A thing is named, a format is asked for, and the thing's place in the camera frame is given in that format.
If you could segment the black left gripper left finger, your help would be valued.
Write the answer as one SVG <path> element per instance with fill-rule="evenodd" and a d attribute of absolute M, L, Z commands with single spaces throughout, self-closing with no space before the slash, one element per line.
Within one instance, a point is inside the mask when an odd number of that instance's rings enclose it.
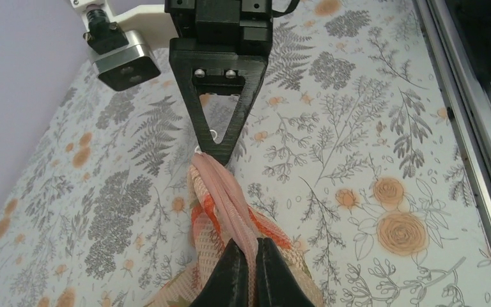
<path fill-rule="evenodd" d="M 248 281 L 245 254 L 231 239 L 191 307 L 246 307 Z"/>

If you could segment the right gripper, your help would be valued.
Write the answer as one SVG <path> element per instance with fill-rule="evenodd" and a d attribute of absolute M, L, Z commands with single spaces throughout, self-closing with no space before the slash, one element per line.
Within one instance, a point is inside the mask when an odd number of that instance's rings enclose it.
<path fill-rule="evenodd" d="M 178 33 L 169 43 L 169 64 L 200 149 L 227 165 L 264 81 L 275 18 L 292 13 L 266 0 L 171 0 L 164 10 Z M 214 141 L 200 97 L 236 96 L 220 142 Z"/>

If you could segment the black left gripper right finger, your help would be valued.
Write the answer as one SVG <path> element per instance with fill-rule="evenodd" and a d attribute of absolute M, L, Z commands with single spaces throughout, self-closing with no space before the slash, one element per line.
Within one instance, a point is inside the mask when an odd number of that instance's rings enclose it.
<path fill-rule="evenodd" d="M 313 307 L 301 290 L 276 243 L 258 238 L 256 300 L 260 307 Z"/>

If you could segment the floral mesh laundry bag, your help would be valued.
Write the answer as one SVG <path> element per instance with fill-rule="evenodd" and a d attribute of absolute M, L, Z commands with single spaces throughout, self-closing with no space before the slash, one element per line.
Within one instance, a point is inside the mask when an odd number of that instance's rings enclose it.
<path fill-rule="evenodd" d="M 256 255 L 258 238 L 272 239 L 301 290 L 314 306 L 323 306 L 304 255 L 275 222 L 253 209 L 236 178 L 207 153 L 195 153 L 187 174 L 192 201 L 191 233 L 196 259 L 168 281 L 151 306 L 191 306 L 207 283 L 232 239 L 245 254 L 248 266 L 248 306 L 257 306 Z"/>

